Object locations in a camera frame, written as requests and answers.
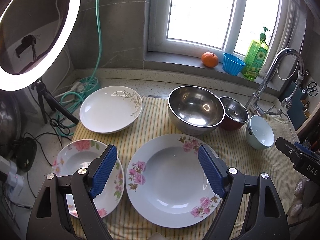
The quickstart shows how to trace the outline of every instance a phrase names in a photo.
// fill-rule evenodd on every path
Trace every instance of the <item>plate with leaf design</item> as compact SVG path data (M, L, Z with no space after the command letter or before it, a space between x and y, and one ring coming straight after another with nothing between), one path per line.
M58 177L74 174L80 168L87 168L91 161L101 156L107 146L96 140L84 139L74 141L64 147L52 165L52 171ZM100 195L93 200L100 217L110 214L121 200L124 190L124 172L117 158L110 176ZM67 194L69 213L78 217L72 195Z
M142 111L142 99L131 88L111 86L101 88L82 103L80 120L89 130L115 133L132 124Z
M205 143L183 134L156 137L137 150L126 171L134 208L150 222L168 228L194 225L220 202L198 161Z

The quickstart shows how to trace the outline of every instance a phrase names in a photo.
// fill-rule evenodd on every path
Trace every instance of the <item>ring light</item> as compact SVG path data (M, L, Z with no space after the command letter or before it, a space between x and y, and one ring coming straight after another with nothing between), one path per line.
M11 2L9 3L9 5L6 7L3 14L1 15L0 24L4 17L4 14L6 13L7 9L9 8L12 2L13 0L11 0ZM80 7L80 0L69 0L68 14L59 37L57 38L55 44L52 46L51 50L47 53L47 55L39 59L32 69L30 69L25 73L14 75L14 74L7 73L0 66L0 89L1 90L16 91L16 90L23 89L31 85L37 79L39 79L48 70L48 68L52 65L52 63L58 57L58 55L60 54L61 50L63 49L64 45L67 42L67 39L75 24L79 7Z

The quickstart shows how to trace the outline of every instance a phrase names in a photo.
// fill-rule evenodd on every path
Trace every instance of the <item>silver screw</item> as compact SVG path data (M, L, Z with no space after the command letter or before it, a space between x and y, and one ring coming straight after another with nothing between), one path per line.
M229 169L229 172L230 172L231 174L237 174L237 173L238 173L238 170L237 170L236 168L230 168L230 169Z
M267 179L267 178L269 178L269 175L268 175L268 173L263 172L263 173L261 173L261 177L263 177L264 179Z
M47 175L47 179L53 179L54 178L54 174L53 173L49 173L48 175Z
M86 172L87 172L87 169L85 168L79 169L78 171L79 174L86 174Z

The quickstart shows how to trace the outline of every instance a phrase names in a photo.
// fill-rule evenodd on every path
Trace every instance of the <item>green soap bottle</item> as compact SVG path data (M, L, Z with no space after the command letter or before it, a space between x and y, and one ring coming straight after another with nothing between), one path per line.
M268 45L266 44L266 31L268 28L263 27L264 32L260 34L259 40L252 40L244 57L245 67L241 73L249 80L255 80L258 76L260 69L266 59L268 53Z

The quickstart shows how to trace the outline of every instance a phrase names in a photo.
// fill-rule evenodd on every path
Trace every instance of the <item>window sill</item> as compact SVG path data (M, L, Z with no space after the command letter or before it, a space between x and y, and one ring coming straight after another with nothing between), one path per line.
M239 73L237 76L229 75L222 69L222 63L219 63L215 68L207 68L202 64L201 59L197 57L163 52L149 51L146 54L143 68L204 76L253 89L257 89L263 80L263 78L258 76L254 81L250 81L247 80L241 73ZM278 97L280 94L272 82L269 82L267 85L265 93L276 97Z

